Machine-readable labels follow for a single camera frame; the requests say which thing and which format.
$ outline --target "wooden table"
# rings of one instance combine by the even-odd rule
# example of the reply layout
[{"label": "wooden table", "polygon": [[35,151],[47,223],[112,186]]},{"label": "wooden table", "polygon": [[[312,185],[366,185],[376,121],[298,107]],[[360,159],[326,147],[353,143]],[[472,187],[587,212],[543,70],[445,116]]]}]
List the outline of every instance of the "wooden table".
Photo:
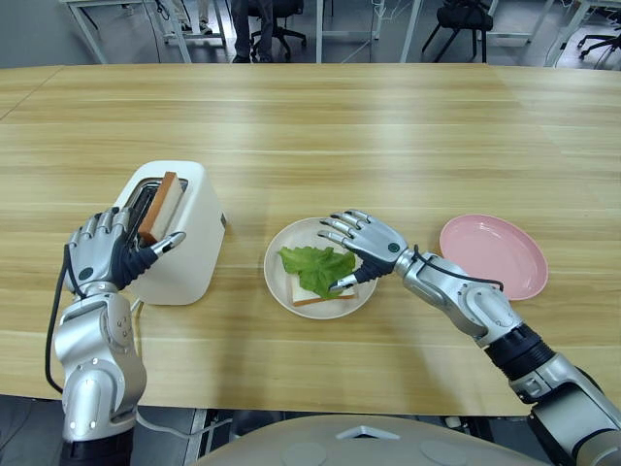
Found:
[{"label": "wooden table", "polygon": [[[0,71],[0,391],[44,379],[62,245],[153,159],[210,171],[230,221],[207,295],[145,306],[145,404],[518,415],[500,371],[382,279],[358,312],[294,316],[263,280],[288,223],[357,207],[436,249],[453,216],[501,216],[550,278],[514,308],[621,403],[621,81],[485,65],[145,65]],[[65,293],[64,302],[68,300]],[[61,381],[61,368],[54,374]]]}]

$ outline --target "table leg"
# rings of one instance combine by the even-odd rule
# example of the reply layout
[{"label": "table leg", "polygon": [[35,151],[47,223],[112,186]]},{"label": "table leg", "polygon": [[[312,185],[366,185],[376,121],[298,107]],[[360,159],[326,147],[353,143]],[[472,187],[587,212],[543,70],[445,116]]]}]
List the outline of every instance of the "table leg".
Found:
[{"label": "table leg", "polygon": [[406,33],[406,41],[404,42],[404,48],[401,51],[401,58],[399,59],[400,63],[406,63],[406,60],[408,60],[409,46],[411,44],[411,38],[414,34],[414,27],[416,26],[416,23],[418,22],[418,14],[420,13],[421,5],[422,5],[422,0],[414,0],[411,4],[411,14],[409,16],[408,32]]},{"label": "table leg", "polygon": [[573,15],[572,21],[570,22],[569,26],[567,26],[563,31],[561,39],[554,43],[553,52],[550,53],[550,56],[545,60],[545,66],[556,66],[556,63],[557,61],[559,61],[563,50],[567,46],[568,40],[577,30],[580,22],[582,22],[582,20],[584,19],[584,16],[586,15],[586,12],[589,10],[589,8],[591,8],[590,2],[583,1],[580,3],[580,7],[575,12],[575,15]]},{"label": "table leg", "polygon": [[[492,0],[491,5],[489,6],[489,10],[487,11],[487,14],[490,17],[494,17],[494,14],[496,13],[496,9],[498,8],[498,1],[499,0]],[[478,41],[480,41],[483,38],[481,31],[476,31],[476,39]]]},{"label": "table leg", "polygon": [[554,0],[547,0],[545,2],[545,5],[543,5],[543,10],[541,10],[541,13],[539,14],[539,17],[537,18],[537,22],[535,23],[535,27],[533,28],[533,32],[531,32],[531,37],[529,38],[528,41],[526,41],[527,43],[531,42],[533,40],[533,38],[539,32],[539,28],[541,27],[541,24],[543,23],[543,19],[545,18],[545,16],[550,11],[550,8],[552,8],[552,4],[553,3],[554,3]]},{"label": "table leg", "polygon": [[73,5],[69,5],[69,11],[71,12],[74,19],[76,20],[76,23],[82,30],[82,34],[86,38],[86,41],[90,45],[90,48],[93,50],[93,53],[95,53],[95,56],[97,57],[99,62],[102,65],[108,64],[108,60],[106,59],[106,56],[104,55],[99,45],[95,41],[95,38],[93,37],[93,35],[90,33],[90,29],[88,29],[88,25],[86,24],[86,22],[84,22],[84,18],[82,17],[82,12],[80,11],[80,8],[75,7]]},{"label": "table leg", "polygon": [[181,58],[183,58],[184,63],[191,63],[192,59],[190,58],[190,53],[187,51],[187,44],[185,43],[185,39],[183,38],[183,33],[181,32],[181,26],[177,21],[177,17],[175,16],[175,6],[173,5],[173,0],[163,0],[164,5],[169,11],[170,18],[169,21],[173,25],[173,31],[175,32],[175,37],[177,42],[179,43],[179,50],[181,52]]},{"label": "table leg", "polygon": [[323,0],[317,0],[317,30],[316,30],[316,57],[315,61],[321,63],[321,54],[323,52]]},{"label": "table leg", "polygon": [[[376,41],[379,40],[379,33],[381,32],[381,24],[383,23],[383,20],[384,20],[384,13],[386,13],[385,3],[386,3],[385,0],[381,0],[379,2],[379,5],[377,5],[377,7],[379,8],[379,15],[377,15],[377,29],[374,32],[374,39],[376,39]],[[374,5],[372,15],[374,15],[375,13],[376,13],[376,6]]]},{"label": "table leg", "polygon": [[226,47],[226,38],[224,37],[224,27],[222,26],[222,16],[220,15],[220,9],[218,8],[217,0],[213,0],[213,9],[215,10],[215,18],[217,19],[217,27],[220,30],[222,46]]}]

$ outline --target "black chair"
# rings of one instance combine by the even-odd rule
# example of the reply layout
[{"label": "black chair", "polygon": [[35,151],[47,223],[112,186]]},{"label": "black chair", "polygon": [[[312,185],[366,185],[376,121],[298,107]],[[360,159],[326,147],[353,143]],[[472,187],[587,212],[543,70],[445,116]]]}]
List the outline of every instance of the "black chair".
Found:
[{"label": "black chair", "polygon": [[[274,32],[272,33],[272,37],[276,37],[282,46],[285,49],[284,59],[285,61],[291,61],[291,48],[287,44],[285,37],[297,37],[302,39],[302,47],[307,45],[307,36],[302,33],[296,31],[290,31],[286,29],[286,19],[292,15],[301,15],[304,10],[304,0],[274,0],[273,2],[273,13],[274,13]],[[255,2],[250,0],[248,2],[248,15],[250,17],[261,17],[259,9]],[[278,26],[278,19],[284,18],[284,27]],[[252,61],[256,61],[256,51],[259,47],[258,42],[254,42],[254,39],[261,35],[261,31],[253,32],[250,35],[250,44],[252,46],[252,51],[250,52],[250,56],[252,57]]]},{"label": "black chair", "polygon": [[487,36],[486,32],[491,31],[494,27],[494,19],[490,17],[486,12],[489,10],[487,5],[479,2],[478,0],[448,0],[444,2],[444,6],[438,8],[436,14],[438,18],[438,25],[434,32],[431,33],[429,39],[423,46],[423,52],[427,49],[427,46],[431,43],[434,36],[438,33],[441,27],[445,27],[453,30],[453,34],[448,39],[448,42],[444,45],[434,63],[438,63],[448,46],[451,45],[457,34],[462,29],[470,29],[473,31],[473,57],[476,56],[476,31],[481,31],[483,48],[483,63],[487,62]]},{"label": "black chair", "polygon": [[[621,30],[621,27],[616,27],[615,31]],[[589,34],[588,36],[584,36],[580,42],[578,42],[578,48],[582,49],[584,43],[589,39],[601,39],[601,42],[598,42],[596,45],[589,47],[587,50],[583,50],[580,53],[580,59],[583,60],[586,55],[589,54],[589,51],[593,49],[599,49],[600,47],[608,47],[610,46],[610,51],[613,52],[619,48],[621,48],[621,34],[618,36],[602,36],[600,34]]]}]

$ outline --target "wire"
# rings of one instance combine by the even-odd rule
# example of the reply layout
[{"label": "wire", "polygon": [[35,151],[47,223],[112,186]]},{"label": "wire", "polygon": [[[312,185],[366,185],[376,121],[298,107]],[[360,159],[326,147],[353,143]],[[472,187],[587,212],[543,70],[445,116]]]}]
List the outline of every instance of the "wire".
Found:
[{"label": "wire", "polygon": [[172,434],[175,437],[179,437],[180,439],[184,439],[184,440],[190,440],[193,439],[194,437],[197,437],[199,435],[203,435],[205,432],[210,432],[212,430],[217,429],[218,427],[228,424],[229,422],[231,422],[233,419],[232,418],[228,418],[228,419],[224,419],[221,420],[220,422],[212,422],[209,426],[204,427],[200,430],[197,430],[196,432],[191,432],[189,434],[186,434],[185,432],[181,432],[180,430],[174,429],[172,427],[166,427],[163,425],[157,425],[157,424],[153,424],[152,422],[149,422],[148,420],[146,420],[138,411],[138,409],[136,410],[136,420],[138,421],[139,424],[141,424],[143,427],[146,427],[149,430],[153,430],[155,432],[163,432],[166,434]]},{"label": "wire", "polygon": [[420,252],[418,251],[418,245],[414,245],[414,258],[419,259],[423,264],[428,265],[432,269],[436,269],[437,271],[442,272],[443,274],[450,275],[451,277],[455,277],[456,279],[467,280],[469,282],[496,284],[500,288],[501,291],[505,289],[505,286],[503,285],[503,283],[499,282],[498,280],[477,279],[475,277],[469,277],[467,275],[455,274],[449,270],[446,270],[446,269],[443,269],[442,267],[437,266],[436,264],[432,263],[431,260],[425,259],[420,254]]},{"label": "wire", "polygon": [[28,420],[28,418],[30,417],[30,414],[32,413],[32,405],[34,405],[34,401],[31,401],[30,404],[28,405],[28,412],[26,413],[26,416],[23,417],[23,421],[21,422],[21,424],[17,427],[16,430],[14,430],[10,436],[7,437],[7,440],[5,440],[1,445],[0,445],[0,451],[2,451],[4,449],[4,447],[6,445],[9,444],[9,442],[15,437],[15,435],[17,435],[17,432],[19,432],[24,425],[26,425],[26,421]]},{"label": "wire", "polygon": [[612,46],[609,46],[606,50],[604,50],[604,53],[602,53],[602,56],[600,56],[600,59],[597,61],[597,63],[593,67],[594,70],[598,69],[598,66],[600,66],[600,62],[602,61],[602,58],[604,58],[604,55],[606,55],[607,53],[610,53],[611,50],[612,50]]},{"label": "wire", "polygon": [[155,27],[153,27],[153,20],[151,19],[151,15],[148,12],[147,4],[145,3],[145,0],[143,0],[143,7],[145,7],[145,13],[147,14],[148,22],[151,24],[151,32],[153,33],[153,42],[155,43],[155,50],[157,51],[157,62],[161,63],[162,62],[162,58],[159,55],[159,46],[157,45],[157,36],[155,35]]},{"label": "wire", "polygon": [[134,312],[135,312],[137,309],[142,308],[143,304],[145,304],[145,301],[143,301],[143,300],[142,300],[142,299],[140,299],[140,298],[136,298],[136,301],[134,301],[134,302],[132,303],[131,308],[129,308],[129,312],[130,312],[131,314],[134,314]]},{"label": "wire", "polygon": [[49,385],[62,394],[62,388],[56,383],[51,376],[50,360],[51,360],[51,339],[54,333],[54,325],[56,324],[56,316],[58,315],[58,306],[60,304],[60,294],[62,293],[62,285],[65,280],[65,273],[69,261],[71,260],[71,254],[69,253],[69,245],[65,245],[63,250],[62,266],[60,267],[60,273],[58,274],[58,280],[56,282],[56,290],[54,292],[54,301],[51,305],[51,313],[49,314],[48,335],[46,337],[46,380]]}]

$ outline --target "silver metal joint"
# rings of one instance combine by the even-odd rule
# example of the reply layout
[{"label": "silver metal joint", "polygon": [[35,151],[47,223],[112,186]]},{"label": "silver metal joint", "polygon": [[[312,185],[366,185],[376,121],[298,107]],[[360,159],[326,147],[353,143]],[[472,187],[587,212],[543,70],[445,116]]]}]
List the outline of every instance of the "silver metal joint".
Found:
[{"label": "silver metal joint", "polygon": [[414,251],[410,248],[406,248],[395,262],[395,273],[403,278],[411,267],[414,259]]}]

